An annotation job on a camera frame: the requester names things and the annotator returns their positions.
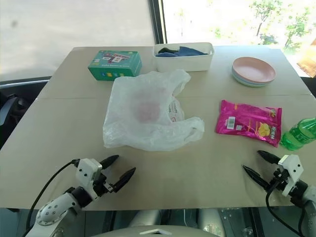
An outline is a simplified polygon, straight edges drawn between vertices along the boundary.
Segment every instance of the green bottle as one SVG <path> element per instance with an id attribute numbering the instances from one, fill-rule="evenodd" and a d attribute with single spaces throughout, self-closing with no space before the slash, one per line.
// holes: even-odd
<path id="1" fill-rule="evenodd" d="M 316 140 L 316 118 L 307 118 L 292 127 L 289 132 L 283 134 L 281 145 L 290 151 L 294 151 L 314 140 Z"/>

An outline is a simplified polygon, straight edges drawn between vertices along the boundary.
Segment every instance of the snack bag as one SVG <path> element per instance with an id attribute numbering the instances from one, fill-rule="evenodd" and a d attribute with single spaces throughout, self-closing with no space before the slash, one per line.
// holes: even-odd
<path id="1" fill-rule="evenodd" d="M 277 147 L 281 139 L 282 108 L 256 107 L 222 100 L 216 132 L 242 135 Z"/>

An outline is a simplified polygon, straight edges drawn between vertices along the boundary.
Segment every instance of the blue cloth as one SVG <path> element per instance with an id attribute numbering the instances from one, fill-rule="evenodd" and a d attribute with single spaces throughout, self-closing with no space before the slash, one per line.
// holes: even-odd
<path id="1" fill-rule="evenodd" d="M 183 57 L 183 56 L 198 56 L 207 55 L 207 53 L 202 53 L 196 49 L 180 46 L 180 49 L 176 53 L 159 53 L 156 57 Z"/>

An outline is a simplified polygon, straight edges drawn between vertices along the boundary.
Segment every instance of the green box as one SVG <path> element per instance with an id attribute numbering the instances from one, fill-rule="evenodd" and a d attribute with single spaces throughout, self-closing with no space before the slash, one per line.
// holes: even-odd
<path id="1" fill-rule="evenodd" d="M 101 50 L 88 69 L 97 80 L 115 80 L 118 77 L 139 75 L 142 61 L 136 51 Z"/>

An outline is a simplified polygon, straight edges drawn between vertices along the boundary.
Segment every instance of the white storage box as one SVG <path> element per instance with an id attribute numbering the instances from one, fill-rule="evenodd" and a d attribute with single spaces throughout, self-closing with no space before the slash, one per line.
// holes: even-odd
<path id="1" fill-rule="evenodd" d="M 162 48 L 179 50 L 180 46 L 193 48 L 207 55 L 184 56 L 184 57 L 156 57 Z M 183 69 L 186 72 L 207 71 L 212 61 L 214 48 L 211 43 L 166 43 L 154 46 L 154 58 L 158 72 L 170 72 L 176 69 Z"/>

